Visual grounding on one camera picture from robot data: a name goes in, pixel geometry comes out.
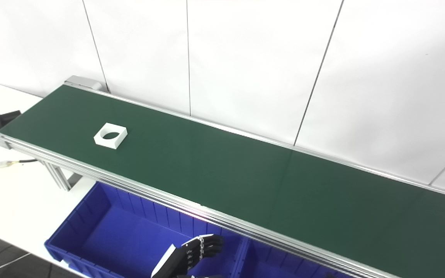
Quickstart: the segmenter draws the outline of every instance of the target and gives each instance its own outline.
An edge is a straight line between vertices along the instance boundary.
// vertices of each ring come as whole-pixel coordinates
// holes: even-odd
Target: green conveyor belt
[[[117,150],[93,136],[127,127]],[[403,278],[445,278],[445,195],[71,86],[2,134]]]

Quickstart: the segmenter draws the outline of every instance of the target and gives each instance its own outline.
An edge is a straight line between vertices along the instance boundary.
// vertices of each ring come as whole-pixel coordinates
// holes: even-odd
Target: robotic hand
[[[200,260],[214,257],[222,250],[223,237],[218,234],[203,234],[185,242],[179,248],[168,248],[157,266],[152,271],[152,278],[205,278],[205,276],[187,276],[187,272]]]

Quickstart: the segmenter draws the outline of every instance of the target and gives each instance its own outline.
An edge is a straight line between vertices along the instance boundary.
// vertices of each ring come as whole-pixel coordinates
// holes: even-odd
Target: blue plastic crate
[[[242,236],[97,182],[45,243],[54,259],[93,278],[150,278],[171,244],[221,234],[224,248],[191,275],[232,278]]]
[[[324,278],[336,271],[277,248],[249,240],[237,266],[240,278]]]

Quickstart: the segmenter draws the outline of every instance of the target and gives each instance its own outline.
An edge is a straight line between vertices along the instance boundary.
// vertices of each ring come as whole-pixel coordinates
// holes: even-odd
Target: white square block with hole
[[[104,136],[106,134],[117,132],[118,135],[111,139],[105,139]],[[94,141],[97,145],[101,145],[104,147],[116,149],[121,144],[123,139],[127,136],[127,128],[122,127],[120,125],[113,125],[110,123],[105,123],[104,126],[97,132],[94,136]]]

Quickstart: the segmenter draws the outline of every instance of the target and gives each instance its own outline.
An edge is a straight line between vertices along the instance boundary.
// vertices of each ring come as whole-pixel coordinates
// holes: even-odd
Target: floor
[[[0,240],[0,266],[14,261],[0,268],[0,278],[80,278],[34,255],[22,257],[26,254],[26,251]]]

